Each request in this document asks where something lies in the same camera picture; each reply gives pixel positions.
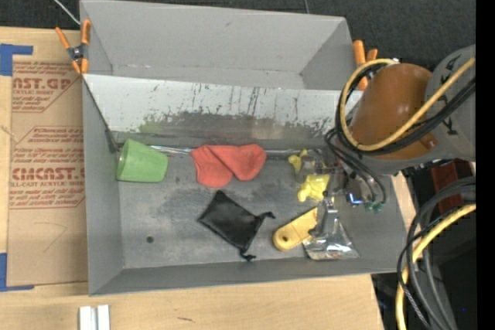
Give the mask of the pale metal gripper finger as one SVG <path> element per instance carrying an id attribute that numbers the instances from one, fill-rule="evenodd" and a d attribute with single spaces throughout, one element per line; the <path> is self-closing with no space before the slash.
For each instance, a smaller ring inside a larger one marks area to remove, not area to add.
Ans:
<path id="1" fill-rule="evenodd" d="M 309 231 L 312 238 L 329 236 L 333 232 L 333 227 L 338 210 L 334 206 L 333 200 L 322 200 L 317 208 L 316 225 Z"/>
<path id="2" fill-rule="evenodd" d="M 332 169 L 326 164 L 326 160 L 321 155 L 305 155 L 303 157 L 304 175 L 326 175 Z"/>

